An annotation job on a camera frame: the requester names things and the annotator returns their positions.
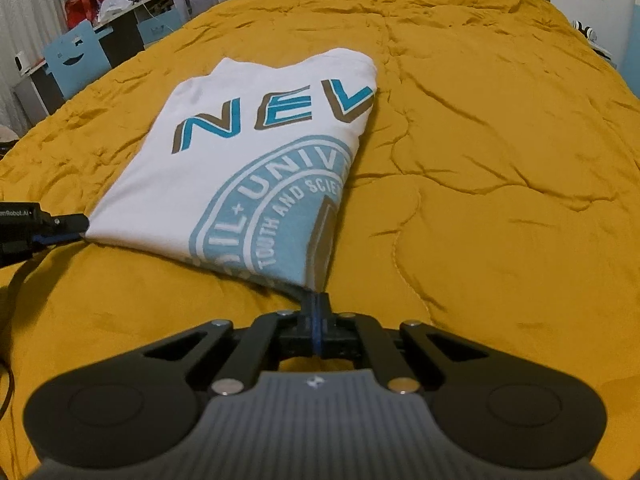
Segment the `chair cutout smiley face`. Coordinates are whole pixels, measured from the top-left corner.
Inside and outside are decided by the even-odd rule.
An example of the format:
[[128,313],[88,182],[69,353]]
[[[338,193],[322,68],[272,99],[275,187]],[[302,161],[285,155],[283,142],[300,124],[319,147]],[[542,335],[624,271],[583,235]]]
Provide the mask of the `chair cutout smiley face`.
[[49,43],[44,58],[66,100],[111,69],[88,20]]

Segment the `yellow bedspread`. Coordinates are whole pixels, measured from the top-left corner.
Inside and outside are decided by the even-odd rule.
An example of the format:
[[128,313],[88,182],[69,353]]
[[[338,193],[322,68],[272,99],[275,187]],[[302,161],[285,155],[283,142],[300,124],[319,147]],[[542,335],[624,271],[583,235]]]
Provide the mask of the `yellow bedspread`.
[[[109,72],[0,163],[0,199],[92,210],[181,81],[223,57],[271,66],[335,47],[378,67],[328,291],[384,326],[418,318],[576,375],[609,423],[594,463],[640,466],[640,102],[545,0],[231,0]],[[6,285],[16,267],[0,272]],[[2,337],[10,480],[37,465],[39,384],[275,293],[148,254],[50,253]]]

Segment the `metal screw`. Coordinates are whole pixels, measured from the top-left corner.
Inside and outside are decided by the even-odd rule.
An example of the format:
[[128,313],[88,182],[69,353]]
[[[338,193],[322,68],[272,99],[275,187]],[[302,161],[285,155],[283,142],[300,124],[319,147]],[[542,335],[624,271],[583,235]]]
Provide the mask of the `metal screw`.
[[244,390],[244,384],[237,379],[219,379],[211,385],[211,389],[219,395],[235,395]]
[[386,387],[396,394],[412,394],[420,388],[420,383],[411,377],[396,377],[391,379]]

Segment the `grooved gray surface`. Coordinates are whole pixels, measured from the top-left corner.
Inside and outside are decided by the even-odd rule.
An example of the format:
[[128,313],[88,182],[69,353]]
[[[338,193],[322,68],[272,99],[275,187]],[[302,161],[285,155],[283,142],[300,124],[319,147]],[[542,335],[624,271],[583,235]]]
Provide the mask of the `grooved gray surface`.
[[[308,384],[324,379],[319,387]],[[108,471],[45,461],[30,480],[604,480],[587,460],[543,472],[485,463],[439,430],[425,402],[370,370],[264,372],[216,397],[191,434],[147,463]]]

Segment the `white cloth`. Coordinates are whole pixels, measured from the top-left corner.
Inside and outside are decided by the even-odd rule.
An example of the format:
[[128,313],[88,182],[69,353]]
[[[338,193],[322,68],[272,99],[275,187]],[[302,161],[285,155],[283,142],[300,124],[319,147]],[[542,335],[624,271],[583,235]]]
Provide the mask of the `white cloth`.
[[108,19],[120,14],[123,10],[129,9],[133,5],[131,0],[104,0],[100,4],[98,13],[98,23],[104,23]]
[[87,239],[323,290],[375,79],[342,48],[284,68],[223,59],[177,86]]

